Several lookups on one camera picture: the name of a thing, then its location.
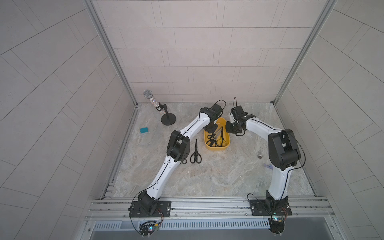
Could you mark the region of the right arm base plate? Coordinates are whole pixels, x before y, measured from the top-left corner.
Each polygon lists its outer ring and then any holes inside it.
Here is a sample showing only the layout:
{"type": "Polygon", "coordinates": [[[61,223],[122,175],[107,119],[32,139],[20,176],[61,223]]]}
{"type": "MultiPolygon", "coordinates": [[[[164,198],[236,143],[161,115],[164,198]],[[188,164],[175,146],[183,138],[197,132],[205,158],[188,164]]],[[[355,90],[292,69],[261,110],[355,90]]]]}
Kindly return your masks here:
{"type": "Polygon", "coordinates": [[[249,200],[253,216],[291,216],[292,210],[289,205],[289,197],[282,200],[249,200]]]}

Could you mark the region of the yellow plastic storage box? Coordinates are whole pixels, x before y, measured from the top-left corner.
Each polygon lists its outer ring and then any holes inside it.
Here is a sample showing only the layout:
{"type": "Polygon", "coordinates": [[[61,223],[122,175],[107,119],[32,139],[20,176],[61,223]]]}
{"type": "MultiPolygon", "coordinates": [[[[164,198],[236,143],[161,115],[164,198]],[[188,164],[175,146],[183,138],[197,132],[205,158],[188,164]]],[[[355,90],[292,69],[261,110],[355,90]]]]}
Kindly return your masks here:
{"type": "Polygon", "coordinates": [[[226,131],[226,120],[220,117],[214,133],[204,131],[205,146],[210,151],[224,151],[231,143],[230,135],[226,131]]]}

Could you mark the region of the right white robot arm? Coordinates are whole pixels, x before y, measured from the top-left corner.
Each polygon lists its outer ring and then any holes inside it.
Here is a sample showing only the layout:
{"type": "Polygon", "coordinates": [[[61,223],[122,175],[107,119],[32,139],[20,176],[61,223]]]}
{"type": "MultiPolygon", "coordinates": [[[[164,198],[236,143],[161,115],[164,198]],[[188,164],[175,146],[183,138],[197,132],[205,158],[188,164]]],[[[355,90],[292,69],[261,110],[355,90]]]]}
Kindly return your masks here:
{"type": "Polygon", "coordinates": [[[265,209],[270,215],[291,215],[288,204],[288,183],[292,171],[301,159],[297,140],[292,130],[277,129],[253,115],[227,121],[226,131],[240,134],[250,131],[268,142],[269,159],[273,165],[272,181],[266,192],[265,209]]]}

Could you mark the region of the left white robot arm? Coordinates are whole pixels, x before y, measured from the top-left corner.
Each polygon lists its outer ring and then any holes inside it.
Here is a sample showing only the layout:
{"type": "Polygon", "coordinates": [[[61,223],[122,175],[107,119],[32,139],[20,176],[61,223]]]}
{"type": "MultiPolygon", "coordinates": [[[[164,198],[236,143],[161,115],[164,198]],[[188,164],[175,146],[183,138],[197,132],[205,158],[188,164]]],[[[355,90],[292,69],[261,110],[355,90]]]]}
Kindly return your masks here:
{"type": "Polygon", "coordinates": [[[151,216],[156,211],[163,189],[174,170],[187,159],[191,139],[201,130],[214,133],[218,127],[216,121],[222,113],[223,108],[218,104],[214,104],[210,108],[203,107],[189,125],[180,131],[174,130],[171,133],[167,145],[167,156],[161,169],[149,187],[138,194],[138,203],[148,215],[151,216]]]}

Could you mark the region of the large black scissors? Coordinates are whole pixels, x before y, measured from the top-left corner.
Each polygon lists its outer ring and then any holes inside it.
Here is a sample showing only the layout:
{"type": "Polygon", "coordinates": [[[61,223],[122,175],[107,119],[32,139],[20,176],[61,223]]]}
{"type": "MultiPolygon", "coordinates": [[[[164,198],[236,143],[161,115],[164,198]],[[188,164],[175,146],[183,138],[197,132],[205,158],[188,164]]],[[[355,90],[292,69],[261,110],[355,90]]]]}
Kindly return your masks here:
{"type": "Polygon", "coordinates": [[[194,152],[191,154],[191,157],[190,157],[190,163],[191,164],[200,164],[202,162],[202,156],[201,154],[198,152],[198,141],[195,140],[195,150],[194,152]]]}

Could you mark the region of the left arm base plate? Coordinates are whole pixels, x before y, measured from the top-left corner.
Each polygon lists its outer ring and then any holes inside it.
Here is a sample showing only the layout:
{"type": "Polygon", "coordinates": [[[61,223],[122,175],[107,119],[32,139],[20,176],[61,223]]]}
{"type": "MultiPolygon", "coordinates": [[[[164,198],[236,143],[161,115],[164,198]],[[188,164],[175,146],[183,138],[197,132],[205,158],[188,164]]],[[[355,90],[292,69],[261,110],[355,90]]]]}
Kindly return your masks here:
{"type": "Polygon", "coordinates": [[[171,211],[171,201],[158,201],[153,203],[150,207],[134,201],[129,208],[130,218],[156,218],[156,217],[169,217],[171,211]]]}

